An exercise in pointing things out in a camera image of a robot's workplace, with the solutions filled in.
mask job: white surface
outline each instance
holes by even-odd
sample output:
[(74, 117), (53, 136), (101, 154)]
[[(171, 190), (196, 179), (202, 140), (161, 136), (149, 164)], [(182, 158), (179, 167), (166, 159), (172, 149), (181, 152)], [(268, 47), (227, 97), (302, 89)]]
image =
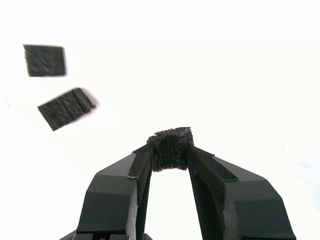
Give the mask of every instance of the white surface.
[[(27, 75), (22, 44), (65, 48), (66, 77)], [(94, 174), (156, 131), (267, 178), (298, 239), (320, 222), (320, 42), (29, 41), (1, 53), (1, 238), (58, 240), (78, 224)], [(98, 108), (52, 132), (37, 106), (73, 87)], [(146, 233), (201, 239), (189, 174), (151, 179)]]
[(9, 39), (320, 39), (318, 0), (13, 0), (2, 5), (1, 33)]

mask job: foam block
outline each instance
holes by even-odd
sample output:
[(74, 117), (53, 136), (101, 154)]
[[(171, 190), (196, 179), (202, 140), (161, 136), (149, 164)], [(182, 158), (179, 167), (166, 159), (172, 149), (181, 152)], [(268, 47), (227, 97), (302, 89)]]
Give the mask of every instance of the foam block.
[(153, 171), (187, 169), (187, 145), (194, 145), (190, 127), (178, 127), (156, 132), (147, 143), (154, 144)]
[(38, 109), (55, 131), (88, 114), (95, 107), (80, 88), (75, 88), (38, 106)]
[(23, 45), (30, 77), (64, 76), (65, 58), (61, 46)]

